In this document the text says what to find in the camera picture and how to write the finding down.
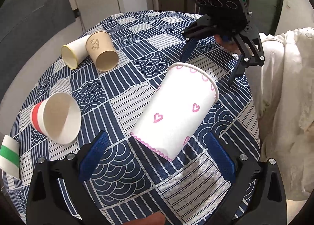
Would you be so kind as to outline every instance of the brown paper cup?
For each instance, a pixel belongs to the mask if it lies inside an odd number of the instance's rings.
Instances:
[[[93,33],[87,39],[86,50],[100,71],[110,71],[118,64],[119,56],[110,35],[104,31]]]

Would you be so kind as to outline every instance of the tablecloth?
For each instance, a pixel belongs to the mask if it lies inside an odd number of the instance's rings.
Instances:
[[[246,77],[227,86],[236,64],[213,37],[197,43],[188,63],[208,72],[216,81],[219,100],[173,162],[165,162],[130,137],[130,131],[165,77],[167,67],[178,62],[185,40],[181,31],[200,15],[140,11],[108,17],[84,35],[107,31],[119,54],[119,64],[109,72],[98,71],[90,57],[75,70],[58,58],[38,80],[23,103],[11,130],[20,145],[21,180],[3,172],[4,184],[25,220],[32,171],[40,157],[62,159],[90,143],[100,130],[109,134],[111,146],[92,178],[84,183],[97,207],[112,224],[143,218],[158,210],[167,224],[203,224],[224,197],[230,182],[221,176],[208,154],[203,138],[214,130],[228,144],[259,159],[257,118]],[[75,142],[59,145],[36,131],[29,113],[34,104],[55,92],[70,93],[82,113]],[[74,216],[63,180],[63,197]],[[248,185],[235,217],[247,207],[255,181]]]

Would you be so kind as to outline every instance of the metal screw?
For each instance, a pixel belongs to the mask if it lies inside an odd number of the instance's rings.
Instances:
[[[70,153],[67,155],[67,160],[72,160],[74,159],[75,155],[73,153]]]
[[[276,164],[276,161],[274,159],[269,159],[269,163],[271,163],[272,165]]]
[[[44,157],[41,157],[41,158],[38,159],[38,163],[40,163],[40,164],[42,164],[44,161],[45,161]]]
[[[240,159],[245,161],[245,160],[247,160],[247,156],[245,154],[241,154]]]

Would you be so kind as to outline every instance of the paper cup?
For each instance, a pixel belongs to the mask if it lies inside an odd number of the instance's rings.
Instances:
[[[86,41],[90,35],[79,38],[61,48],[61,56],[71,69],[76,69],[82,61],[87,58]]]
[[[0,148],[0,169],[20,179],[19,144],[12,137],[5,135]]]
[[[202,69],[187,63],[173,64],[130,134],[172,161],[218,96],[214,80]]]
[[[100,71],[110,71],[118,64],[119,56],[111,42],[110,35],[104,31],[93,33],[88,38],[86,50]]]
[[[75,99],[63,92],[52,94],[30,112],[32,126],[59,144],[71,143],[81,128],[81,110]]]

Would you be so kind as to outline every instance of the green stripe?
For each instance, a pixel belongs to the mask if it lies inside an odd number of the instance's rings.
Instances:
[[[0,149],[0,156],[11,161],[14,165],[18,167],[18,154],[10,150],[7,146],[2,145]]]

